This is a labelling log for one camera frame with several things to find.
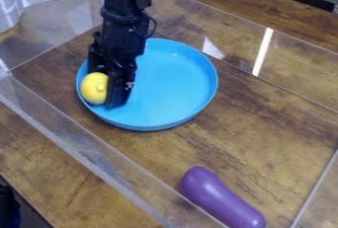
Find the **blue bowl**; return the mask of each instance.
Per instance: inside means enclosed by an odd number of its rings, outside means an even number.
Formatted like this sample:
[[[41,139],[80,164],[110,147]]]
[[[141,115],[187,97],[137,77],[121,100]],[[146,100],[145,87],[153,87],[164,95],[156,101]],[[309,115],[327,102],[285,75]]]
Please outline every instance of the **blue bowl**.
[[[84,61],[76,75],[76,91],[85,106],[105,122],[129,130],[163,130],[189,121],[216,93],[217,76],[208,58],[180,42],[150,38],[137,66],[128,103],[106,109],[86,103],[80,95],[80,82],[86,75]]]

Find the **purple toy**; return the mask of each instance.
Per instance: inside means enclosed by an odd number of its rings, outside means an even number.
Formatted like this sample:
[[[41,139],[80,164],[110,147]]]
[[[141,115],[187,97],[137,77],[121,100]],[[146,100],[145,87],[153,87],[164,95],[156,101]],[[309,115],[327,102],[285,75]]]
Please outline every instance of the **purple toy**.
[[[265,227],[263,214],[229,191],[209,170],[191,168],[180,187],[185,197],[231,228]]]

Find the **eggplant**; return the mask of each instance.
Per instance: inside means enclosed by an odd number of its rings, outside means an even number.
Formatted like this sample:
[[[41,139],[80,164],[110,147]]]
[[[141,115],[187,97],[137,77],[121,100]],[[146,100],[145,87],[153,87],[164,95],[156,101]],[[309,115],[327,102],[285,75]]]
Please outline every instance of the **eggplant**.
[[[264,215],[203,167],[192,167],[180,182],[183,195],[229,228],[264,228]]]

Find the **lemon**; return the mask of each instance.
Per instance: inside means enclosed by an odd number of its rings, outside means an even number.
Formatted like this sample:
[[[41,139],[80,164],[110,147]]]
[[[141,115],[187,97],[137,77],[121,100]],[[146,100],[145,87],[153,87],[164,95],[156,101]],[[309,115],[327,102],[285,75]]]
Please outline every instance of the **lemon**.
[[[80,83],[82,99],[92,105],[101,105],[106,98],[108,76],[93,72],[88,74]]]

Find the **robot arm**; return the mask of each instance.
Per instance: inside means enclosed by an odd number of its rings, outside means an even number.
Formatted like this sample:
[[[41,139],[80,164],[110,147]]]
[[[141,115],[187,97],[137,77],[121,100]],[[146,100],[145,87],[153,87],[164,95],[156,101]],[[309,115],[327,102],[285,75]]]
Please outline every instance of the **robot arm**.
[[[88,73],[108,75],[106,108],[124,105],[132,92],[136,57],[144,53],[146,38],[156,30],[156,21],[145,12],[150,5],[152,0],[104,0],[102,28],[93,33],[88,49]]]

